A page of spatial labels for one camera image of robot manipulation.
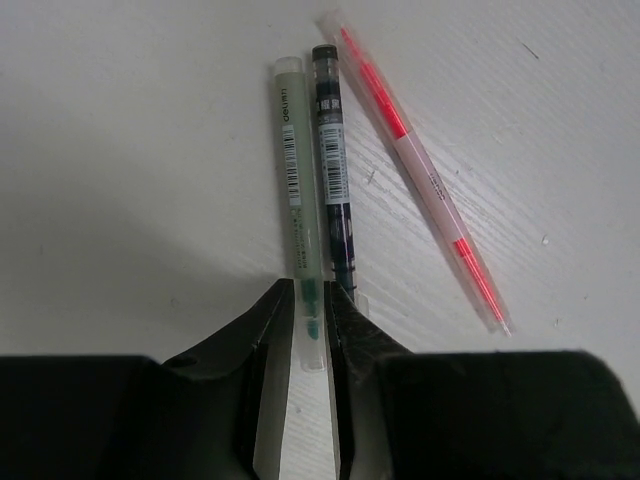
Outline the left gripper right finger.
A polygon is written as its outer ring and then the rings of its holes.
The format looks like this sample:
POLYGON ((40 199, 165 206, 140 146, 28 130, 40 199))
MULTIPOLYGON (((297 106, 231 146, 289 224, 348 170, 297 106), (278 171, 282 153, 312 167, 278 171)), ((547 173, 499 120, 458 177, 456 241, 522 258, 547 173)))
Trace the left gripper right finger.
POLYGON ((639 421, 585 351, 414 353, 324 288, 341 479, 635 479, 639 421))

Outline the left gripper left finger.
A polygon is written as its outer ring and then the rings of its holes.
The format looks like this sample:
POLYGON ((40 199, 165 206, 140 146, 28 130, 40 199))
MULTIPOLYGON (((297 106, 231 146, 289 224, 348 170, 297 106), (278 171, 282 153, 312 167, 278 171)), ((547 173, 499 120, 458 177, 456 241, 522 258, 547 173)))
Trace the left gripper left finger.
POLYGON ((294 288, 271 286, 190 349, 145 356, 5 356, 5 479, 275 479, 294 288))

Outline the green pen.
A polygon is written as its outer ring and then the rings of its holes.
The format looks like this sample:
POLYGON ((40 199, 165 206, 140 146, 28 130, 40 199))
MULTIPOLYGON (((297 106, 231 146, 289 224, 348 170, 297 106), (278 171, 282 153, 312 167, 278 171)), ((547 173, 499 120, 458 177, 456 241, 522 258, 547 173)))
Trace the green pen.
POLYGON ((294 263, 295 331, 301 368, 326 367, 323 272, 307 77, 299 57, 275 61, 274 86, 294 263))

